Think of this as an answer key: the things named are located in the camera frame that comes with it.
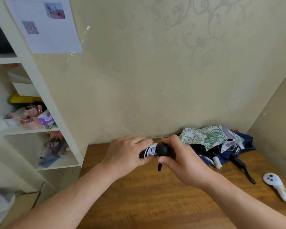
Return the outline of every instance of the yellow object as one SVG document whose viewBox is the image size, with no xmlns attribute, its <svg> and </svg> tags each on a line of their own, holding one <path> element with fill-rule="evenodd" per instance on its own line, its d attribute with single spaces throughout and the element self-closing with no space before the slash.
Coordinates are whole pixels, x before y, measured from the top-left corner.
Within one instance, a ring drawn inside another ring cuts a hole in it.
<svg viewBox="0 0 286 229">
<path fill-rule="evenodd" d="M 18 93 L 15 93 L 10 98 L 11 103 L 33 103 L 33 102 L 43 102 L 41 97 L 34 96 L 20 96 Z"/>
</svg>

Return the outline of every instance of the shelf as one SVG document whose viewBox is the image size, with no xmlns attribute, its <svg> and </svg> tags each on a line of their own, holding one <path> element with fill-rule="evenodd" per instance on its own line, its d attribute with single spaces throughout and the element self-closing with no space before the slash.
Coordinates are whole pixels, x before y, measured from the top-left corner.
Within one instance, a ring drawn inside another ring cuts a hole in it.
<svg viewBox="0 0 286 229">
<path fill-rule="evenodd" d="M 3 136 L 8 135 L 17 135 L 17 134 L 26 134 L 26 133 L 35 133 L 35 132 L 46 132 L 48 129 L 46 128 L 39 128 L 39 129 L 26 129 L 21 125 L 16 126 L 8 126 L 4 130 L 0 132 Z M 56 125 L 53 125 L 51 131 L 59 131 L 59 128 Z"/>
<path fill-rule="evenodd" d="M 59 168 L 68 168 L 68 167 L 76 167 L 80 166 L 74 157 L 72 152 L 68 152 L 68 155 L 62 155 L 60 158 L 55 161 L 52 165 L 50 165 L 48 168 L 44 168 L 42 166 L 38 166 L 36 169 L 38 171 L 41 170 L 48 170 L 48 169 L 59 169 Z"/>
<path fill-rule="evenodd" d="M 0 64 L 6 63 L 20 63 L 20 59 L 16 54 L 2 54 L 0 55 Z"/>
</svg>

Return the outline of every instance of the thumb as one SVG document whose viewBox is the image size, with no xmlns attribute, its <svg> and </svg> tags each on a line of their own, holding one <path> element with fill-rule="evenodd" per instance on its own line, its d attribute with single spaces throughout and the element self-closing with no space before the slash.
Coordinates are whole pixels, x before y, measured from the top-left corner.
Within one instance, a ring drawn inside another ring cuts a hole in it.
<svg viewBox="0 0 286 229">
<path fill-rule="evenodd" d="M 159 157 L 158 162 L 160 164 L 167 166 L 173 172 L 177 171 L 177 169 L 178 169 L 178 163 L 175 162 L 170 157 L 166 157 L 166 156 Z"/>
</svg>

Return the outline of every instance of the paper sheet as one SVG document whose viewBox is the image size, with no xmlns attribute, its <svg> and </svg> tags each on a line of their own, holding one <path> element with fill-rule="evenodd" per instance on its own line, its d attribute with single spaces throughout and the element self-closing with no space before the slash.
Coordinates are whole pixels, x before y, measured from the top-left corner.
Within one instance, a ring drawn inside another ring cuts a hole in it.
<svg viewBox="0 0 286 229">
<path fill-rule="evenodd" d="M 82 53 L 69 0 L 5 0 L 33 54 Z"/>
</svg>

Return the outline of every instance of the table surface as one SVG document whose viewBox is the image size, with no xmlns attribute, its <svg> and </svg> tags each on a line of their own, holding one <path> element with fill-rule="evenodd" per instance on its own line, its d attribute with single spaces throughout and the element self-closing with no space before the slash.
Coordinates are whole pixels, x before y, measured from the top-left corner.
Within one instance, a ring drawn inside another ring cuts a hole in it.
<svg viewBox="0 0 286 229">
<path fill-rule="evenodd" d="M 80 177 L 102 161 L 109 144 L 89 145 Z M 263 181 L 265 173 L 279 174 L 258 152 L 240 155 L 249 174 L 231 162 L 217 170 L 239 188 L 286 215 L 286 202 Z M 235 228 L 218 205 L 203 191 L 180 182 L 157 161 L 136 168 L 114 182 L 90 208 L 78 228 Z M 280 175 L 285 187 L 286 179 Z"/>
</svg>

